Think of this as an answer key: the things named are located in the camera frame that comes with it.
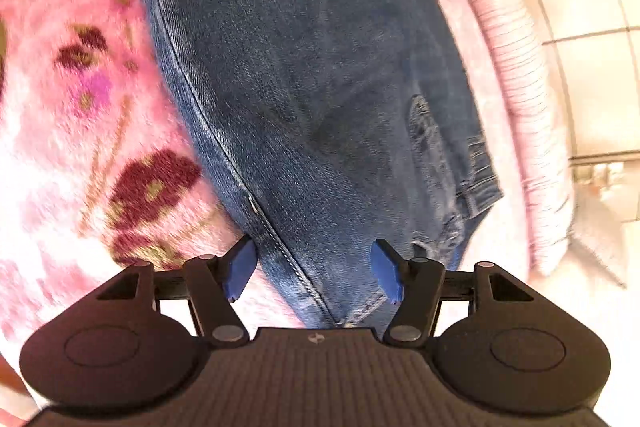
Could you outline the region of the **blue denim jeans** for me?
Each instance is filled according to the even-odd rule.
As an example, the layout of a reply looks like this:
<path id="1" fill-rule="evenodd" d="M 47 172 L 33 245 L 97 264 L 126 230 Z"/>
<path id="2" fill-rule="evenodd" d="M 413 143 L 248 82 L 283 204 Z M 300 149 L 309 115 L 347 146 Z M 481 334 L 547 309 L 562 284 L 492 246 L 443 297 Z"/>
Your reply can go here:
<path id="1" fill-rule="evenodd" d="M 501 198 L 438 0 L 144 0 L 196 156 L 304 324 L 386 329 L 370 249 L 448 269 Z"/>

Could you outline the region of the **white striped quilt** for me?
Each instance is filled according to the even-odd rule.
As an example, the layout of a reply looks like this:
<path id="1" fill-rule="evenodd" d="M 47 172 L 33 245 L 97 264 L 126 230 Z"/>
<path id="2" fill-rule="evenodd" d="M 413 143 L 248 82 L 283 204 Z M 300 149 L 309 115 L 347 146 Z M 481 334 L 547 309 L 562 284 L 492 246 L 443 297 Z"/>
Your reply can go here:
<path id="1" fill-rule="evenodd" d="M 562 108 L 524 0 L 469 0 L 498 76 L 524 188 L 533 267 L 551 274 L 568 249 L 574 188 Z"/>

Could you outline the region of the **white wardrobe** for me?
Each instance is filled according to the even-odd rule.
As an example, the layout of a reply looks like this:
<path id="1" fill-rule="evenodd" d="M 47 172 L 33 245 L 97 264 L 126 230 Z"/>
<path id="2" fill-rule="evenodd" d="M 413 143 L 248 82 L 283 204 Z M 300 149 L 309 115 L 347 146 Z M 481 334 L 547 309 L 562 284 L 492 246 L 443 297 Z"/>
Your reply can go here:
<path id="1" fill-rule="evenodd" d="M 524 0 L 575 165 L 639 157 L 639 0 Z"/>

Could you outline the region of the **pink rose blanket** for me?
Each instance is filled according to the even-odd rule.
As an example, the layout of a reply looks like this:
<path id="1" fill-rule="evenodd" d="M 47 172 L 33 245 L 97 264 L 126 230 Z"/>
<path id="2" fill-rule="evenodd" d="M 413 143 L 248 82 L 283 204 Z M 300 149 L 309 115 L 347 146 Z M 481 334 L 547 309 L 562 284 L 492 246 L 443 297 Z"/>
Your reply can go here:
<path id="1" fill-rule="evenodd" d="M 129 261 L 239 237 L 160 79 L 141 0 L 1 0 L 1 354 Z"/>

